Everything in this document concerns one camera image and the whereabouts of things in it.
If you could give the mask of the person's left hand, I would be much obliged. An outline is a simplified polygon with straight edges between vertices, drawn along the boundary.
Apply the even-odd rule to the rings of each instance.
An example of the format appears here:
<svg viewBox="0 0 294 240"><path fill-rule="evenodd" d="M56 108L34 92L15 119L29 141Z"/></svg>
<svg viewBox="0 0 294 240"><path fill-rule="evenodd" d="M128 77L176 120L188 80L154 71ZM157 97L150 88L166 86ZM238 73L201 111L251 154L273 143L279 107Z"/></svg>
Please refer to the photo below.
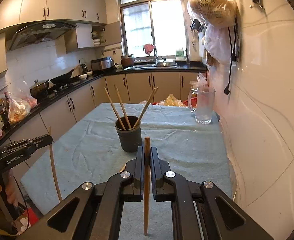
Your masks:
<svg viewBox="0 0 294 240"><path fill-rule="evenodd" d="M13 171L9 170L8 171L8 182L5 186L5 193L7 195L7 202L9 204L13 204L14 206L18 206L18 198L16 196L16 191L15 191L15 180L13 176Z"/></svg>

